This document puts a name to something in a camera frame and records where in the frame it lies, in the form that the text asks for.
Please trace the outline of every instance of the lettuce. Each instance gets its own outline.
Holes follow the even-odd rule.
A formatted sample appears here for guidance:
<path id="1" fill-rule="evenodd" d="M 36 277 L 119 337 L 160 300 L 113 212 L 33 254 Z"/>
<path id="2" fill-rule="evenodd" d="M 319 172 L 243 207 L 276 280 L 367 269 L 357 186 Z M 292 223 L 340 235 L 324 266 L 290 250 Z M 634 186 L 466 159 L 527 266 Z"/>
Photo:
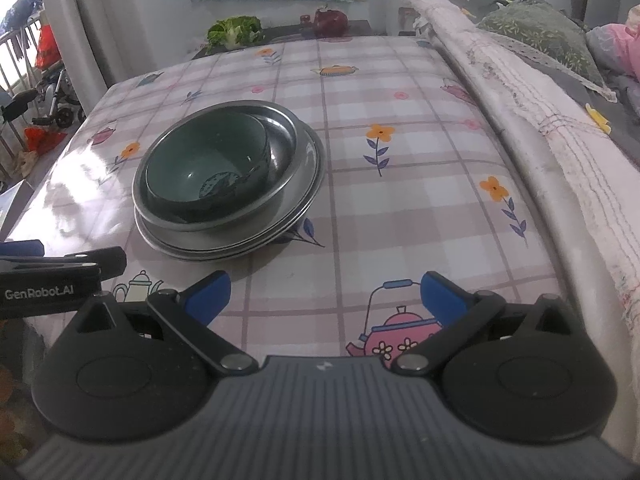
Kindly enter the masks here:
<path id="1" fill-rule="evenodd" d="M 255 16 L 235 16 L 218 20 L 207 33 L 208 50 L 223 45 L 227 50 L 259 44 L 264 39 L 262 25 Z"/>

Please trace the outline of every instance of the green pillow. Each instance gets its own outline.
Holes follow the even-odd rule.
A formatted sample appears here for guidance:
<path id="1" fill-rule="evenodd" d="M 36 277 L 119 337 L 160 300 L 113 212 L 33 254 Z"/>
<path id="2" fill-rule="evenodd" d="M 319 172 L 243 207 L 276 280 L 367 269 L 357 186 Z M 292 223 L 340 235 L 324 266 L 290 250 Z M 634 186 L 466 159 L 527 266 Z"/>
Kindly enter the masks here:
<path id="1" fill-rule="evenodd" d="M 488 14 L 478 27 L 525 43 L 597 86 L 605 87 L 587 48 L 584 31 L 543 0 L 513 0 Z"/>

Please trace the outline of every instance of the metal plate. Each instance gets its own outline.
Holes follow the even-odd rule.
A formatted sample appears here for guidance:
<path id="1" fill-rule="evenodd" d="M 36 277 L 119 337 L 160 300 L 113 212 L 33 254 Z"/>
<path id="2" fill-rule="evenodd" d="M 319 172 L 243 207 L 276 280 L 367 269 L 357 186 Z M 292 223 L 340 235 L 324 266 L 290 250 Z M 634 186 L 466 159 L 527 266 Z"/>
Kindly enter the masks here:
<path id="1" fill-rule="evenodd" d="M 219 108 L 232 108 L 233 111 L 246 113 L 258 119 L 269 134 L 271 146 L 271 163 L 265 192 L 257 200 L 249 205 L 222 218 L 212 219 L 206 222 L 186 223 L 180 219 L 171 220 L 160 218 L 146 207 L 146 190 L 142 186 L 143 173 L 149 156 L 154 148 L 171 131 L 192 120 L 194 117 L 205 114 Z M 305 156 L 304 142 L 299 142 L 304 130 L 303 123 L 286 108 L 267 101 L 245 100 L 231 101 L 219 105 L 210 106 L 191 114 L 180 122 L 174 124 L 169 130 L 158 137 L 145 156 L 140 161 L 133 178 L 132 194 L 133 202 L 142 218 L 149 225 L 155 225 L 164 229 L 180 232 L 196 232 L 211 229 L 213 227 L 229 224 L 244 216 L 256 212 L 268 204 L 287 184 L 293 174 L 296 173 Z"/>
<path id="2" fill-rule="evenodd" d="M 234 226 L 206 232 L 179 233 L 148 224 L 135 210 L 134 217 L 140 234 L 156 250 L 189 262 L 220 261 L 244 256 L 275 240 L 305 215 L 322 184 L 326 165 L 324 147 L 318 134 L 308 126 L 306 132 L 305 162 L 287 186 L 259 214 Z"/>

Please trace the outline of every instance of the green bowl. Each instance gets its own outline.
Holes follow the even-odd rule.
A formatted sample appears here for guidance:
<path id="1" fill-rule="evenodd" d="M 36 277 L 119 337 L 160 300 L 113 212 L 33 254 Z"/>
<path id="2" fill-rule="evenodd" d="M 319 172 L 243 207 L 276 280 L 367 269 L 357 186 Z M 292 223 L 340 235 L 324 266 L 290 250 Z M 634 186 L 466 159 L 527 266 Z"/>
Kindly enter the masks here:
<path id="1" fill-rule="evenodd" d="M 271 150 L 251 115 L 201 110 L 150 148 L 144 168 L 148 206 L 187 222 L 229 214 L 266 183 Z"/>

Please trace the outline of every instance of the tablecloth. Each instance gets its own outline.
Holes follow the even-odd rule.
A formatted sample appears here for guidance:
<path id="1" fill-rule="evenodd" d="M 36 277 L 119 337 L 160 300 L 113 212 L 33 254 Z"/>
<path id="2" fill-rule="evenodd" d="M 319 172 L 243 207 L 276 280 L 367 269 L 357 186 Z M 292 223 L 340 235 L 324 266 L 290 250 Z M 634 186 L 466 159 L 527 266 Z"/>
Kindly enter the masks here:
<path id="1" fill-rule="evenodd" d="M 216 264 L 173 260 L 135 227 L 137 164 L 181 118 L 238 99 L 275 101 L 318 132 L 328 155 L 322 189 L 288 243 Z M 428 270 L 509 301 L 559 291 L 517 181 L 475 103 L 425 41 L 300 41 L 113 86 L 11 238 L 40 238 L 48 255 L 123 247 L 126 272 L 104 282 L 119 301 L 183 290 L 223 270 L 230 299 L 209 327 L 258 359 L 366 353 L 388 362 L 441 327 L 417 286 Z M 71 315 L 30 323 L 52 344 Z"/>

